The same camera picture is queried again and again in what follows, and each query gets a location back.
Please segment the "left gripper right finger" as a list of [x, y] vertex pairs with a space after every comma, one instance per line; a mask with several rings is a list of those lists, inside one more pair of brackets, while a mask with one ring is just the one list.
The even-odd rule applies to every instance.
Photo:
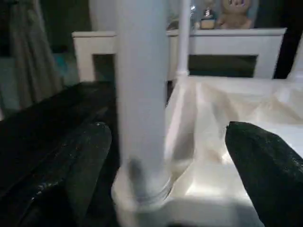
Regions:
[[267, 227], [303, 225], [303, 159], [281, 137], [230, 122], [225, 144], [259, 219]]

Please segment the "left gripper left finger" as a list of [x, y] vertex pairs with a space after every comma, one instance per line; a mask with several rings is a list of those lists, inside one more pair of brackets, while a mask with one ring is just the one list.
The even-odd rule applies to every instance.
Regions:
[[68, 134], [1, 198], [1, 226], [81, 226], [111, 143], [111, 130], [103, 122], [83, 124]]

